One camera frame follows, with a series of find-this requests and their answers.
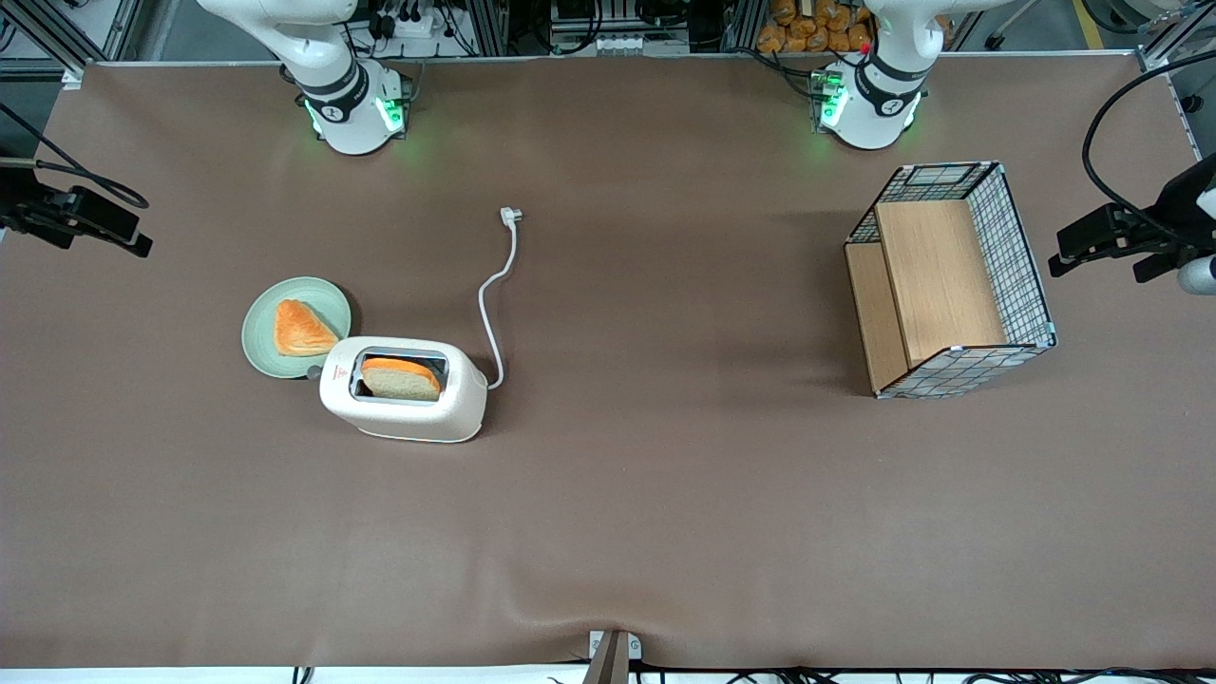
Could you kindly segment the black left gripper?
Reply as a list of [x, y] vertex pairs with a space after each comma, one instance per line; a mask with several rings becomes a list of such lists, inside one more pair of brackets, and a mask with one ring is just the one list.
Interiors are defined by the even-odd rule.
[[1143, 217], [1119, 203], [1107, 203], [1058, 231], [1058, 253], [1051, 256], [1051, 277], [1066, 276], [1091, 260], [1152, 256], [1214, 256], [1215, 156], [1204, 156], [1165, 183]]

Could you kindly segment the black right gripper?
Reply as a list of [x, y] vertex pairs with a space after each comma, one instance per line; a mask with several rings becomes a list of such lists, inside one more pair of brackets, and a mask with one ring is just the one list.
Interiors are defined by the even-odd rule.
[[71, 187], [66, 194], [66, 212], [75, 224], [64, 226], [64, 214], [54, 203], [56, 190], [39, 183], [33, 169], [1, 169], [2, 228], [60, 250], [68, 250], [73, 239], [98, 239], [125, 250], [137, 258], [147, 258], [153, 241], [137, 229], [139, 218], [113, 200], [106, 200], [86, 187]]

